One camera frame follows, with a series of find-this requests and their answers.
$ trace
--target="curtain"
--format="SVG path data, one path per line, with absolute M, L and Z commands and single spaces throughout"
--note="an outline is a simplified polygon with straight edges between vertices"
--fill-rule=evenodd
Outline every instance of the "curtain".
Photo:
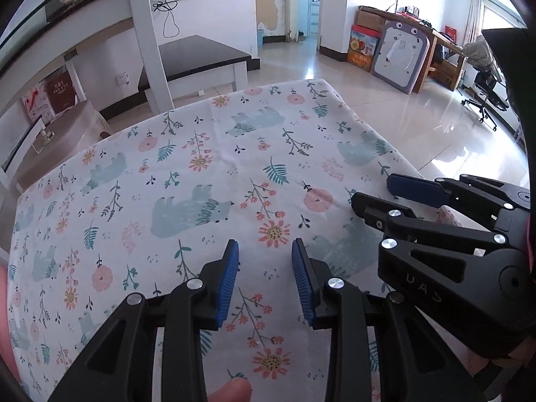
M 469 42 L 474 42 L 476 37 L 480 35 L 482 28 L 482 9 L 482 0 L 471 0 L 467 26 L 465 28 L 464 45 Z

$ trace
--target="floral tablecloth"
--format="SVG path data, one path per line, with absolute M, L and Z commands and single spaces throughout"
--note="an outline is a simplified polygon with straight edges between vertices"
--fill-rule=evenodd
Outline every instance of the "floral tablecloth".
M 376 275 L 381 235 L 349 201 L 355 191 L 392 200 L 393 172 L 418 175 L 323 80 L 190 104 L 69 159 L 19 200 L 8 320 L 23 387 L 46 400 L 125 295 L 169 293 L 233 238 L 241 265 L 229 317 L 202 332 L 207 390 L 244 376 L 255 401 L 323 401 L 329 332 L 304 322 L 291 241 L 302 237 L 311 257 L 362 290 L 387 293 Z M 161 349 L 160 334 L 156 384 Z

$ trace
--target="black cable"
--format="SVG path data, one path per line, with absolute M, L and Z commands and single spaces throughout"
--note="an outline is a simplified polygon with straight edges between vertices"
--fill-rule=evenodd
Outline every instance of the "black cable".
M 179 26 L 175 22 L 175 16 L 173 16 L 173 9 L 175 7 L 177 7 L 178 4 L 179 4 L 178 0 L 172 0 L 172 1 L 164 0 L 164 1 L 158 1 L 158 3 L 153 4 L 153 12 L 156 12 L 157 10 L 160 11 L 160 12 L 167 12 L 167 15 L 165 16 L 165 20 L 164 20 L 164 27 L 162 28 L 162 34 L 163 34 L 164 38 L 174 38 L 176 36 L 179 36 L 179 34 L 181 34 L 181 29 L 179 28 Z M 166 36 L 165 35 L 165 23 L 167 23 L 167 20 L 170 17 L 170 14 L 171 14 L 171 18 L 173 20 L 173 24 L 177 28 L 177 33 L 174 34 L 173 36 Z

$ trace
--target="tiled floor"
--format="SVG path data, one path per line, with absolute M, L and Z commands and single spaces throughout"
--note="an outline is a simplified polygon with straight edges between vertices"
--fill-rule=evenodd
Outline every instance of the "tiled floor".
M 325 79 L 346 104 L 429 179 L 473 174 L 529 186 L 525 154 L 510 133 L 493 132 L 480 115 L 462 106 L 462 95 L 428 79 L 419 95 L 393 88 L 351 64 L 315 53 L 315 42 L 265 44 L 261 69 L 248 73 L 250 87 L 290 80 Z M 231 85 L 176 99 L 177 107 L 231 92 Z M 151 117 L 148 104 L 110 120 L 115 131 Z

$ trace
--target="electrical outlet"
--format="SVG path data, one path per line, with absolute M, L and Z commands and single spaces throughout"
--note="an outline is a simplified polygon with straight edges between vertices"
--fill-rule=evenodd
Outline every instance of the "electrical outlet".
M 115 81 L 117 81 L 117 85 L 119 86 L 122 86 L 123 84 L 129 84 L 129 75 L 126 72 L 117 74 L 115 76 Z

